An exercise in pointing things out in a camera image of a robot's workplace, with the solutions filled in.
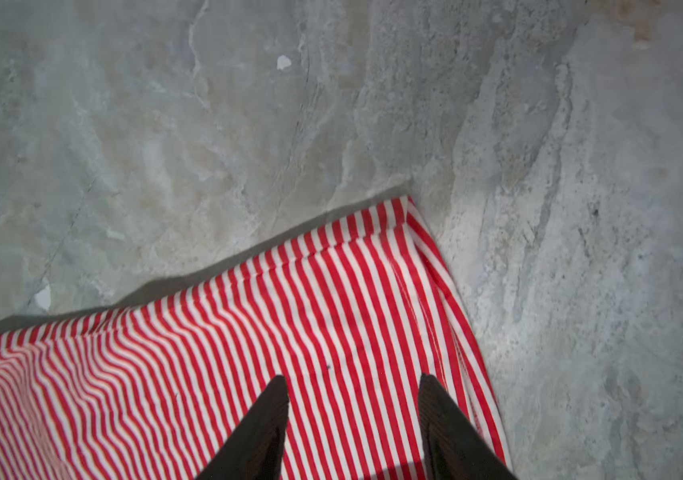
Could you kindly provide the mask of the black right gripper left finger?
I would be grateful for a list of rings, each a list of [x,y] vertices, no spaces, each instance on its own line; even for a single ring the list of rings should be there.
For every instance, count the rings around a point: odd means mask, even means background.
[[[287,383],[277,375],[196,479],[278,479],[288,418]]]

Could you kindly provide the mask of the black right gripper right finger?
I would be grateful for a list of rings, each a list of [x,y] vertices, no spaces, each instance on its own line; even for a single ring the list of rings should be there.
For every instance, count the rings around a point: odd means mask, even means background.
[[[417,408],[427,479],[515,480],[431,374],[419,379]]]

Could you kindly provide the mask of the red white striped tank top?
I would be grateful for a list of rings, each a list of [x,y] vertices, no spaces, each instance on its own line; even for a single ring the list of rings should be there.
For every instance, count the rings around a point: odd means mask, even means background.
[[[399,197],[181,292],[0,334],[0,479],[190,479],[275,376],[284,479],[421,479],[435,376],[509,464],[483,356]]]

